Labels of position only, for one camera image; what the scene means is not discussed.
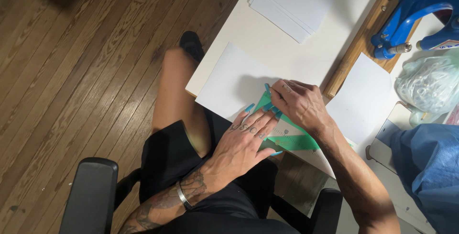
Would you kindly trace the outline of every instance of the blue fabric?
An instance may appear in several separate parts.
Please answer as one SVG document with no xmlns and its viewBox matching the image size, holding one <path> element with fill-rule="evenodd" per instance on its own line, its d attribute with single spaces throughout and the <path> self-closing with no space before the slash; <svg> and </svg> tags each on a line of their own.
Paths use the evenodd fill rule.
<svg viewBox="0 0 459 234">
<path fill-rule="evenodd" d="M 395 169 L 439 234 L 459 233 L 459 125 L 422 124 L 394 133 Z"/>
</svg>

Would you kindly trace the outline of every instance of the foot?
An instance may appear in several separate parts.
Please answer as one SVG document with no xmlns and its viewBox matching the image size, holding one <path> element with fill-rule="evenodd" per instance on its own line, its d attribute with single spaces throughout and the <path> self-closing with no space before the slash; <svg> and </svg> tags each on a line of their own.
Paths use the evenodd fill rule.
<svg viewBox="0 0 459 234">
<path fill-rule="evenodd" d="M 182 34 L 180 38 L 179 46 L 185 49 L 196 61 L 200 62 L 204 57 L 204 51 L 202 44 L 199 41 L 198 34 L 196 32 L 187 31 Z"/>
</svg>

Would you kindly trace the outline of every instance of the white tabletop surface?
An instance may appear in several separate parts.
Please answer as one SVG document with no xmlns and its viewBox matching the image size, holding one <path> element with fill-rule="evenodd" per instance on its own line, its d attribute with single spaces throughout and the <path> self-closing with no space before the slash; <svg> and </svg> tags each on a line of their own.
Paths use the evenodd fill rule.
<svg viewBox="0 0 459 234">
<path fill-rule="evenodd" d="M 302 44 L 298 44 L 276 25 L 251 9 L 247 1 L 237 2 L 188 82 L 186 86 L 188 92 L 198 96 L 228 42 L 244 50 L 249 56 L 277 73 L 279 77 L 315 84 L 323 90 L 376 0 L 335 0 L 318 32 L 308 37 Z M 414 44 L 425 36 L 439 31 L 442 27 L 443 24 L 433 14 L 429 14 L 422 19 L 409 41 Z M 391 73 L 392 80 L 395 81 L 395 78 L 401 74 L 403 62 L 433 54 L 433 52 L 418 50 L 402 54 Z M 384 108 L 377 112 L 380 120 L 375 125 L 372 134 L 364 142 L 354 147 L 362 158 L 365 158 L 365 147 L 373 142 L 385 119 L 399 100 L 393 89 Z M 293 151 L 292 153 L 300 158 L 308 156 L 305 151 Z M 386 188 L 389 193 L 393 193 L 389 187 L 386 186 Z"/>
</svg>

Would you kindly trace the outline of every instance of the blue metal tool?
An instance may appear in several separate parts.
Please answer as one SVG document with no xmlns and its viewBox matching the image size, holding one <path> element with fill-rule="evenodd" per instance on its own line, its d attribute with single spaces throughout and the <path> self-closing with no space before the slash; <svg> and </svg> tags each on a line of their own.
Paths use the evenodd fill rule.
<svg viewBox="0 0 459 234">
<path fill-rule="evenodd" d="M 395 54 L 409 52 L 412 45 L 406 39 L 415 21 L 445 9 L 452 10 L 448 23 L 439 32 L 418 41 L 416 47 L 422 50 L 459 47 L 459 0 L 399 0 L 382 29 L 371 37 L 375 57 L 385 60 Z"/>
</svg>

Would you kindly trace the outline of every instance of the hand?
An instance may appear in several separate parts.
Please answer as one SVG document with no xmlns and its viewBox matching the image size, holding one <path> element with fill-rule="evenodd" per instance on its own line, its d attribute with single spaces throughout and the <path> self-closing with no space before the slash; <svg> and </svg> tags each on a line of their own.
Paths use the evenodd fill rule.
<svg viewBox="0 0 459 234">
<path fill-rule="evenodd" d="M 270 109 L 270 102 L 244 120 L 254 105 L 239 113 L 203 166 L 207 174 L 221 182 L 222 188 L 275 152 L 271 148 L 257 151 L 282 114 L 275 107 Z"/>
<path fill-rule="evenodd" d="M 278 80 L 269 90 L 273 105 L 309 134 L 320 134 L 334 124 L 316 85 Z"/>
</svg>

